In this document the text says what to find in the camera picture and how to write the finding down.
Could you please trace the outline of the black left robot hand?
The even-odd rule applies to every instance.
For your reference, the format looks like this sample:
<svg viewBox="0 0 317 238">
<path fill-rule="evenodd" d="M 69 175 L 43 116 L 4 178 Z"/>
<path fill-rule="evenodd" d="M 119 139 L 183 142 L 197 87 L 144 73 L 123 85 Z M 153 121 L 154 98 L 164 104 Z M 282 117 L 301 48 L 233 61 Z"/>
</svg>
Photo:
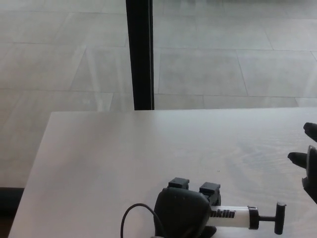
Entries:
<svg viewBox="0 0 317 238">
<path fill-rule="evenodd" d="M 174 178 L 158 195 L 154 212 L 155 236 L 163 238 L 211 238 L 217 229 L 207 225 L 211 207 L 221 205 L 220 184 L 205 182 L 199 191 L 189 190 L 189 180 Z"/>
</svg>

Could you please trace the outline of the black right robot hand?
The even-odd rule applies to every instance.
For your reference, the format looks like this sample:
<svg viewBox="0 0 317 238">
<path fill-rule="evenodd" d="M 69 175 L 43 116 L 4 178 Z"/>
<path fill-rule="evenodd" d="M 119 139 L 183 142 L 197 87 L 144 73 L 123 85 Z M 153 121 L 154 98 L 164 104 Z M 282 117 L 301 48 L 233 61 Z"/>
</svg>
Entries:
<svg viewBox="0 0 317 238">
<path fill-rule="evenodd" d="M 309 145 L 306 153 L 290 152 L 287 158 L 294 165 L 306 170 L 302 186 L 309 197 L 317 203 L 317 148 Z"/>
</svg>

